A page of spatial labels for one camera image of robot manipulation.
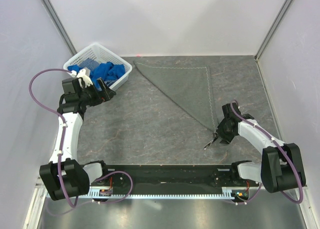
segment gray towel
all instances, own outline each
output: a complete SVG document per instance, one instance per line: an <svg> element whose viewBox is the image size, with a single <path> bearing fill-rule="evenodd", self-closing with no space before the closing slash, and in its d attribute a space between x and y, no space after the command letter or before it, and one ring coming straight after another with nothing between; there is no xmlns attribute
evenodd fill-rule
<svg viewBox="0 0 320 229"><path fill-rule="evenodd" d="M160 91L203 126L215 132L218 120L208 66L163 67L134 61L136 68Z"/></svg>

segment metal frame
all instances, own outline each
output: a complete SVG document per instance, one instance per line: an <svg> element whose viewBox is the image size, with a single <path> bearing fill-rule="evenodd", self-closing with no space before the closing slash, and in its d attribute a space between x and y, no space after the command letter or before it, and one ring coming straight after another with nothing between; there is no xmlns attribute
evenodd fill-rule
<svg viewBox="0 0 320 229"><path fill-rule="evenodd" d="M68 33L66 29L64 28L62 22L60 21L57 12L55 11L53 5L51 4L50 0L41 0L43 6L45 7L46 11L48 12L50 18L53 21L53 24L57 28L58 32L60 33L62 39L64 40L66 46L68 47L70 53L74 56L77 54L77 50L72 43L70 37L68 36Z"/></svg>
<svg viewBox="0 0 320 229"><path fill-rule="evenodd" d="M299 190L295 190L297 198L299 197ZM300 209L302 216L308 229L318 229L320 228L319 221L316 220L316 212L314 211L314 206L310 203L310 192L306 187L303 189L305 199L300 204Z"/></svg>
<svg viewBox="0 0 320 229"><path fill-rule="evenodd" d="M277 28L279 27L281 21L285 17L290 5L292 4L294 0L285 0L280 11L278 12L278 15L276 15L276 18L274 19L268 33L266 34L259 50L257 51L256 55L254 56L255 60L258 61L261 58L261 55L264 53L267 45L269 44L270 40L272 39L273 35L275 34Z"/></svg>
<svg viewBox="0 0 320 229"><path fill-rule="evenodd" d="M38 177L22 229L38 228L47 193L45 185Z"/></svg>

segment plastic basket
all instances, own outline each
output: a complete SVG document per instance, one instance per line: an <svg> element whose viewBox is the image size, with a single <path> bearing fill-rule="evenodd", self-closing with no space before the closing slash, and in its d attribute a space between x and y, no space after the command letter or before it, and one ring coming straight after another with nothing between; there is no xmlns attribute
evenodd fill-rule
<svg viewBox="0 0 320 229"><path fill-rule="evenodd" d="M99 43L93 43L87 46L86 48L82 49L63 65L63 69L68 70L68 66L79 65L87 58L91 58L92 60L95 60L98 63L112 62L113 64L124 65L125 74L110 86L110 89L114 91L117 90L122 84L124 84L128 80L129 73L132 71L132 65L130 65L120 56L114 54L112 51L108 50Z"/></svg>

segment black bracket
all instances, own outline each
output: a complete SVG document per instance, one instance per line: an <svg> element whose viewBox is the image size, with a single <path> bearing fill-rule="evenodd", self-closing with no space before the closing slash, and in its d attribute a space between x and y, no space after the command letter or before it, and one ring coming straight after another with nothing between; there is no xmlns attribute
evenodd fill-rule
<svg viewBox="0 0 320 229"><path fill-rule="evenodd" d="M65 171L62 179L70 198L88 194L90 189L89 176L76 160L61 162L61 170ZM53 201L65 198L59 181L57 163L40 166L39 174Z"/></svg>
<svg viewBox="0 0 320 229"><path fill-rule="evenodd" d="M298 172L302 186L306 185L306 176L299 147L294 144L284 144L282 149L292 161ZM269 193L275 193L298 187L294 172L277 147L267 147L262 151L261 179Z"/></svg>
<svg viewBox="0 0 320 229"><path fill-rule="evenodd" d="M232 179L233 180L239 180L241 177L239 175L238 166L241 163L250 163L252 160L241 160L231 163L231 170L232 170Z"/></svg>
<svg viewBox="0 0 320 229"><path fill-rule="evenodd" d="M98 78L101 90L97 90L95 85L85 87L82 78L68 78L62 81L64 94L60 97L58 112L64 113L79 113L82 118L87 110L87 106L97 106L103 102L110 101L116 92L111 90L105 82Z"/></svg>
<svg viewBox="0 0 320 229"><path fill-rule="evenodd" d="M254 119L253 116L250 114L244 114L242 115L238 105L234 102L232 103L232 106L236 113L241 115L244 119ZM234 112L231 109L231 104L225 104L222 106L222 111L224 118L219 123L216 134L219 138L222 139L221 143L230 144L231 141L235 138L235 136L238 136L238 124L241 122L241 119L234 114Z"/></svg>

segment red wire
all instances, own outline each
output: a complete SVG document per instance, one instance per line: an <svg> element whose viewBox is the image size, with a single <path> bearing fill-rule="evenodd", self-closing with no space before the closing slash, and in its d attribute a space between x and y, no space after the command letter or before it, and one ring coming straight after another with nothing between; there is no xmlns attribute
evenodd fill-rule
<svg viewBox="0 0 320 229"><path fill-rule="evenodd" d="M112 177L110 177L109 182L110 182L110 186L107 192L110 192L112 190Z"/></svg>
<svg viewBox="0 0 320 229"><path fill-rule="evenodd" d="M249 188L250 188L250 183L248 180L246 180L246 190L244 193L246 193L247 191L249 191Z"/></svg>

